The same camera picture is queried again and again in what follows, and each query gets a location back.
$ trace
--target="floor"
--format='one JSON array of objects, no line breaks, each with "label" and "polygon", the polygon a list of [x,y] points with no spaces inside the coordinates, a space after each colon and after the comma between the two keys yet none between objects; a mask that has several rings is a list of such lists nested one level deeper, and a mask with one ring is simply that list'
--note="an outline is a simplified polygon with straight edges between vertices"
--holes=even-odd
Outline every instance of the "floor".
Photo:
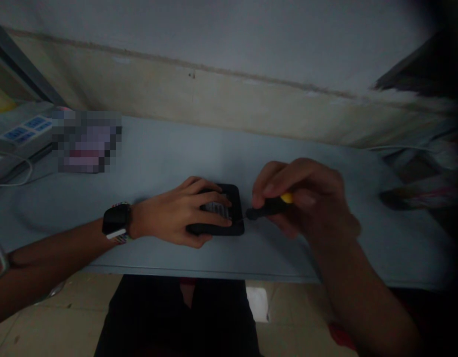
[{"label": "floor", "polygon": [[[0,357],[93,356],[121,275],[79,272],[55,297],[30,306],[0,324]],[[333,321],[321,285],[247,281],[263,287],[270,303],[270,323],[257,323],[265,357],[356,356],[331,339]]]}]

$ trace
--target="hand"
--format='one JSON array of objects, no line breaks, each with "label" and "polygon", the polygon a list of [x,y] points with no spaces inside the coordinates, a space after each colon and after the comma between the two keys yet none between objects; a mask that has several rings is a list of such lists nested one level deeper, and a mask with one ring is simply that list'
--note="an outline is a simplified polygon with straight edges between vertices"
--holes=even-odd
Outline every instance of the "hand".
[{"label": "hand", "polygon": [[356,240],[361,225],[349,211],[342,175],[316,161],[300,158],[290,164],[269,162],[252,190],[252,205],[293,193],[294,205],[268,217],[290,238],[303,234],[312,248],[333,248]]},{"label": "hand", "polygon": [[[203,189],[216,192],[198,194]],[[190,177],[172,191],[147,199],[132,208],[130,236],[154,236],[159,239],[193,248],[201,248],[212,239],[211,235],[195,236],[186,231],[194,223],[229,227],[232,222],[217,213],[205,212],[199,206],[217,202],[231,207],[231,202],[220,194],[215,183],[199,177]]]}]

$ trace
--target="finger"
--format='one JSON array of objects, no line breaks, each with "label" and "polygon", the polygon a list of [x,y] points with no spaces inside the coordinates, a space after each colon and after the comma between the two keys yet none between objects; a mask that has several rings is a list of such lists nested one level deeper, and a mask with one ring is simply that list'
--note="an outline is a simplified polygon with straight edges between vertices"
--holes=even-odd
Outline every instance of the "finger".
[{"label": "finger", "polygon": [[206,192],[191,197],[195,207],[199,207],[211,202],[217,202],[226,207],[231,207],[232,203],[218,192]]},{"label": "finger", "polygon": [[215,183],[207,181],[207,180],[202,178],[199,181],[196,181],[195,183],[193,183],[191,186],[189,186],[187,188],[187,192],[190,193],[190,194],[198,194],[199,192],[201,192],[204,189],[210,189],[210,190],[214,190],[214,191],[217,191],[217,192],[222,192],[223,191]]},{"label": "finger", "polygon": [[287,166],[286,163],[271,161],[263,167],[252,187],[252,207],[259,209],[264,205],[265,199],[262,192],[272,177],[285,166]]},{"label": "finger", "polygon": [[191,233],[185,232],[182,244],[191,248],[199,249],[204,245],[204,243],[210,241],[212,238],[213,236],[209,234],[195,236]]},{"label": "finger", "polygon": [[190,222],[188,224],[194,223],[212,224],[221,227],[230,227],[232,225],[231,220],[228,220],[217,213],[201,210],[194,210],[194,213],[191,215]]},{"label": "finger", "polygon": [[268,216],[269,221],[274,223],[279,229],[290,239],[297,238],[298,229],[290,223],[290,221],[281,214]]},{"label": "finger", "polygon": [[300,188],[293,193],[293,203],[305,213],[311,213],[316,209],[316,204],[322,197],[317,193]]},{"label": "finger", "polygon": [[266,198],[280,196],[302,181],[322,194],[343,194],[343,179],[338,172],[314,160],[300,158],[276,173],[267,182],[263,195]]},{"label": "finger", "polygon": [[196,181],[199,181],[201,178],[198,176],[190,176],[188,177],[181,185],[179,185],[177,188],[184,189],[189,186],[191,186],[193,183]]}]

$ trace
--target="red object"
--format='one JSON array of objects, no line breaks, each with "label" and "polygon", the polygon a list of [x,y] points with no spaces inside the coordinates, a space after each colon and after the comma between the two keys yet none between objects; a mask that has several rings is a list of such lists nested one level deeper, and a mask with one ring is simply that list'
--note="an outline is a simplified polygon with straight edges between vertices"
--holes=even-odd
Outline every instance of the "red object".
[{"label": "red object", "polygon": [[348,347],[350,350],[356,352],[356,346],[354,345],[351,337],[346,333],[346,331],[340,325],[331,323],[328,324],[328,329],[330,330],[330,335],[332,335],[333,341],[337,343],[338,346]]}]

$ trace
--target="leg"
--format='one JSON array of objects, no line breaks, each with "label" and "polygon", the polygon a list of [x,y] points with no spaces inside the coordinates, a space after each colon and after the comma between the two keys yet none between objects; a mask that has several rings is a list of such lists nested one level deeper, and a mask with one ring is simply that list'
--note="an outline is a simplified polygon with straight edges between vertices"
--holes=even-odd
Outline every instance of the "leg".
[{"label": "leg", "polygon": [[148,344],[177,347],[187,327],[179,279],[124,275],[99,338],[96,357],[132,356]]},{"label": "leg", "polygon": [[205,339],[204,355],[260,355],[245,281],[198,279],[192,311]]}]

